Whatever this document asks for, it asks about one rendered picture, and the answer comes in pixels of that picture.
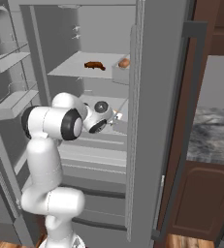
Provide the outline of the brown cabinet door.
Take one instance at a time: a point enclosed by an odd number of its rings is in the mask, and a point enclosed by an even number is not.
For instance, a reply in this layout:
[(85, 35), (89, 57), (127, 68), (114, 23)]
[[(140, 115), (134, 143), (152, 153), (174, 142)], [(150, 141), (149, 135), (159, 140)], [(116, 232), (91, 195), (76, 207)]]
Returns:
[(224, 224), (224, 165), (187, 161), (172, 233), (214, 241)]

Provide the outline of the grey fridge door with shelves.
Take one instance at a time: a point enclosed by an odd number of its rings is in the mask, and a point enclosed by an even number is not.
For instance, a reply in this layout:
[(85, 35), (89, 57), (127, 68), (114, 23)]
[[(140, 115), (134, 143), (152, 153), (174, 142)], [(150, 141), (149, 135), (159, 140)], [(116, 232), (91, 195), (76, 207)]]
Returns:
[(0, 0), (0, 240), (39, 246), (42, 223), (23, 211), (20, 199), (30, 184), (26, 160), (27, 137), (21, 126), (23, 111), (40, 103), (20, 13)]

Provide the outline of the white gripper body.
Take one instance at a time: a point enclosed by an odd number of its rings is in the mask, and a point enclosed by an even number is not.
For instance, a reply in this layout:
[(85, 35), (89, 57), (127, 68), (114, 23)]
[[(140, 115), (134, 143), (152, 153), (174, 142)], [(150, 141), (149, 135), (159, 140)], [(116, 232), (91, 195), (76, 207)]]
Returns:
[(113, 110), (113, 116), (109, 121), (109, 124), (112, 126), (116, 120), (121, 118), (121, 113), (118, 110)]

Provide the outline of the brown tall cabinet panel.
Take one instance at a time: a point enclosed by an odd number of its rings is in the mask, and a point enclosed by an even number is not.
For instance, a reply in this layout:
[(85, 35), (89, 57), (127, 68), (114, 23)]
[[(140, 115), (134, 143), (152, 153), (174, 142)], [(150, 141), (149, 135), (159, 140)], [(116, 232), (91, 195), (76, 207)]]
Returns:
[(170, 226), (220, 2), (221, 0), (191, 0), (187, 19), (183, 24), (183, 46), (177, 69), (173, 110), (175, 122), (157, 224), (160, 233)]

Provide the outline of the grey fridge door with bins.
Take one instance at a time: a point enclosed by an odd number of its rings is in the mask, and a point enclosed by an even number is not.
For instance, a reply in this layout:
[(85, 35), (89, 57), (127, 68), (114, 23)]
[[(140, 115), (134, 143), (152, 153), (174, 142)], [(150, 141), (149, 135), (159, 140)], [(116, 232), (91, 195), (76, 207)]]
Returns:
[(126, 248), (149, 248), (173, 126), (182, 30), (194, 0), (137, 0), (130, 34)]

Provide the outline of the brown chicken drumstick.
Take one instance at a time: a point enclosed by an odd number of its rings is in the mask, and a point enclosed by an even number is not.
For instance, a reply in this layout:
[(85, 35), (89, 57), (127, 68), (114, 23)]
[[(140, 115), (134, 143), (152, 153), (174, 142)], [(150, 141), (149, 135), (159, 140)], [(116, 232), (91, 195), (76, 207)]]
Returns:
[(91, 68), (91, 69), (101, 69), (102, 71), (106, 71), (106, 67), (99, 61), (89, 61), (84, 63), (84, 68)]

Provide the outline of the orange onion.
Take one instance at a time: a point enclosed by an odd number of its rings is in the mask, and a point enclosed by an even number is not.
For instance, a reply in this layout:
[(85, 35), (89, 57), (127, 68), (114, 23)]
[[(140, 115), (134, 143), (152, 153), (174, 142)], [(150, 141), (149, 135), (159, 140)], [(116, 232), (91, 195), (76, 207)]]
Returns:
[(123, 58), (119, 63), (118, 66), (120, 68), (127, 68), (130, 65), (130, 60), (127, 58)]

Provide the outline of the grey fridge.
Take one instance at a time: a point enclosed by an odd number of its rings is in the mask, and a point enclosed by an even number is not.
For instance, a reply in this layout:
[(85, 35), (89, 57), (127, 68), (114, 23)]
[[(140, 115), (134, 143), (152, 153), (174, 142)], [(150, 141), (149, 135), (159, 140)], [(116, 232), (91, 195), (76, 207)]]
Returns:
[[(66, 185), (125, 193), (129, 71), (118, 66), (130, 55), (136, 0), (9, 0), (20, 13), (34, 72), (45, 99), (72, 93), (94, 106), (107, 102), (121, 113), (98, 134), (82, 132), (59, 146)], [(106, 71), (84, 68), (99, 61)], [(125, 199), (86, 195), (78, 218), (125, 226)], [(88, 248), (126, 248), (127, 231), (73, 222)]]

